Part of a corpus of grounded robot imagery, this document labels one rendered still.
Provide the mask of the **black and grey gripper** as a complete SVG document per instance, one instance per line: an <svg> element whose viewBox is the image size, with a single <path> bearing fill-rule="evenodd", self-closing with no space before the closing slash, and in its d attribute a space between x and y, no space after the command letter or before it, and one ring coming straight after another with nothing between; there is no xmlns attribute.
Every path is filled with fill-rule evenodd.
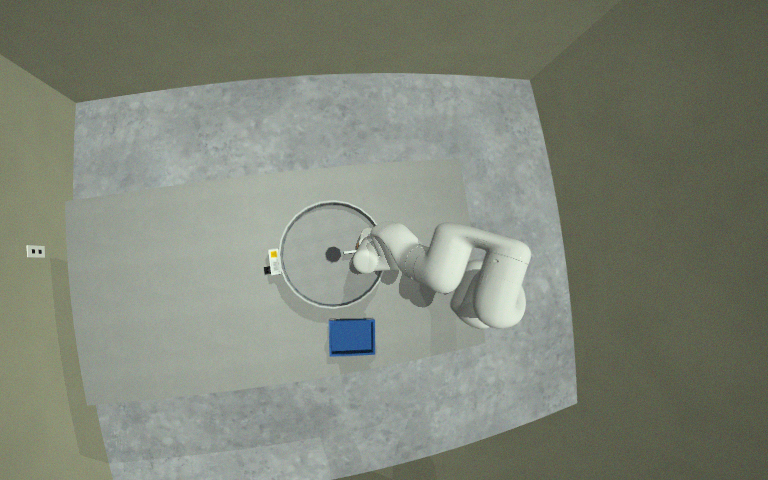
<svg viewBox="0 0 768 480"><path fill-rule="evenodd" d="M360 246L362 240L365 237L371 236L371 230L372 230L372 228L365 228L365 229L362 230L361 235L360 235L360 239L359 239L359 246Z"/></svg>

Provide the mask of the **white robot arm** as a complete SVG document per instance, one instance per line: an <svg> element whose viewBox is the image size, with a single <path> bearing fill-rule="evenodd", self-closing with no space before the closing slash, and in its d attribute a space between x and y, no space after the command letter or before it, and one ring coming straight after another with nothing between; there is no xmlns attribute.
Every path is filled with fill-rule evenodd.
<svg viewBox="0 0 768 480"><path fill-rule="evenodd" d="M472 248L486 251L484 261L468 261ZM463 322L477 329L504 329L524 315L522 282L530 258L525 243L466 225L439 224L427 247L403 224L382 222L362 240L353 265L364 274L401 270L441 294L455 290L450 307Z"/></svg>

